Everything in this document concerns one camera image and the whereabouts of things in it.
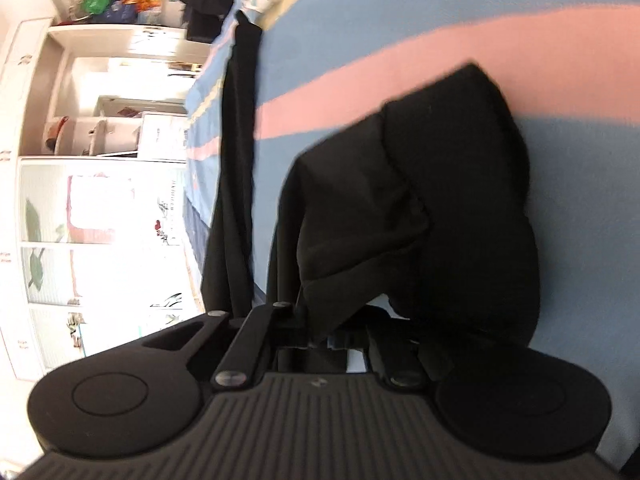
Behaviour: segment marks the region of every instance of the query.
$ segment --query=pink stripe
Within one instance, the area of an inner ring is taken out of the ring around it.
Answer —
[[[525,116],[640,123],[640,6],[580,6],[443,27],[325,73],[258,110],[256,137],[352,123],[475,60]]]
[[[195,148],[187,148],[187,158],[204,160],[208,156],[217,155],[220,150],[220,137],[215,136],[209,142]]]

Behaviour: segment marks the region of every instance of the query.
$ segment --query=white bookshelf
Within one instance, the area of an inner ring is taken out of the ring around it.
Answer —
[[[152,305],[176,293],[177,317],[199,313],[184,228],[171,227],[181,222],[184,163],[97,156],[137,149],[142,117],[94,116],[85,79],[112,57],[203,63],[209,46],[186,41],[181,29],[51,23],[21,23],[0,51],[0,328],[16,377],[29,381],[82,357],[68,335],[71,313],[85,316],[87,334],[126,323],[131,333],[162,328],[167,314]],[[45,142],[63,116],[69,120],[52,153]],[[95,182],[90,193],[92,178],[121,185]],[[27,200],[39,216],[34,237]],[[161,203],[172,204],[166,216]],[[119,343],[107,337],[95,347]]]

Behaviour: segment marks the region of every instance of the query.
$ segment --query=blue bedsheet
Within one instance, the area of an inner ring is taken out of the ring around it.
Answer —
[[[542,313],[532,346],[612,396],[600,454],[640,440],[640,0],[284,0],[258,68],[254,266],[266,284],[293,158],[469,59],[503,90],[530,152]],[[200,257],[218,175],[220,79],[233,13],[188,95],[186,222]]]

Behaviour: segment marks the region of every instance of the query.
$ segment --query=green bag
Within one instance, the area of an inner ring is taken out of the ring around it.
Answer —
[[[110,3],[111,0],[84,0],[81,7],[89,14],[101,14]]]

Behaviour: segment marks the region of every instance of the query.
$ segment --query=cabinet door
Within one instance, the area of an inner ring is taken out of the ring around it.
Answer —
[[[15,159],[0,155],[0,290],[9,286],[3,269],[17,265],[15,256]]]
[[[0,160],[17,149],[25,99],[50,19],[22,22],[0,73]]]
[[[34,64],[50,24],[50,18],[22,22],[15,32],[7,61]]]
[[[24,98],[33,67],[7,61],[0,78],[0,152],[2,158],[17,150]]]
[[[27,310],[16,300],[7,301],[2,306],[0,322],[15,377],[24,381],[39,380],[43,376],[42,366]]]

